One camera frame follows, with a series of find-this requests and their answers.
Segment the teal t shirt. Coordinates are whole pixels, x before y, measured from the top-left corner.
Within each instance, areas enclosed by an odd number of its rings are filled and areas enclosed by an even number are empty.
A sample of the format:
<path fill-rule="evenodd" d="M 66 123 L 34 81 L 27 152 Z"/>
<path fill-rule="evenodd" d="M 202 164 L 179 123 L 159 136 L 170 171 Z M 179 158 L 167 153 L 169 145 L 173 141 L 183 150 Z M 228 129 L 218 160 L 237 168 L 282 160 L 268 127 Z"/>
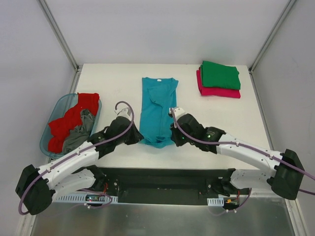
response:
<path fill-rule="evenodd" d="M 144 139 L 141 143 L 155 148 L 173 144 L 169 109 L 177 106 L 178 83 L 174 78 L 142 78 L 140 133 Z"/>

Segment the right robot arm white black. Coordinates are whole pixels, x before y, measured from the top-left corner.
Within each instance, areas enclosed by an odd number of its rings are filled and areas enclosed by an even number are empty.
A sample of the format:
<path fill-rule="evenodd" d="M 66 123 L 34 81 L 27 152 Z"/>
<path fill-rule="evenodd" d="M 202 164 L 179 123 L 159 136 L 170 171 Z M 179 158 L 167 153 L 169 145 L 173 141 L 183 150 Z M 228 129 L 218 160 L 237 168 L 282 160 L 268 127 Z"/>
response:
<path fill-rule="evenodd" d="M 255 170 L 232 169 L 221 181 L 224 195 L 238 189 L 271 189 L 278 196 L 295 200 L 303 180 L 303 165 L 296 152 L 268 150 L 245 143 L 215 127 L 203 127 L 194 116 L 177 107 L 170 110 L 173 119 L 171 139 L 180 147 L 189 143 L 204 152 L 229 156 Z"/>

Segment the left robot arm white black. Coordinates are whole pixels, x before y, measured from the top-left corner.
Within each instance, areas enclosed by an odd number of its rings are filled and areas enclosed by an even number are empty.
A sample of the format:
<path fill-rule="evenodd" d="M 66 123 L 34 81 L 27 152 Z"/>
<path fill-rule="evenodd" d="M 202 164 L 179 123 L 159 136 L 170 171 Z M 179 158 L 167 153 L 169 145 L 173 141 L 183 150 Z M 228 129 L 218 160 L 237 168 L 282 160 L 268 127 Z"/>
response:
<path fill-rule="evenodd" d="M 134 122 L 118 116 L 63 157 L 38 168 L 26 166 L 15 189 L 20 198 L 18 212 L 37 215 L 61 195 L 77 190 L 101 191 L 105 175 L 94 162 L 120 144 L 133 145 L 143 138 Z"/>

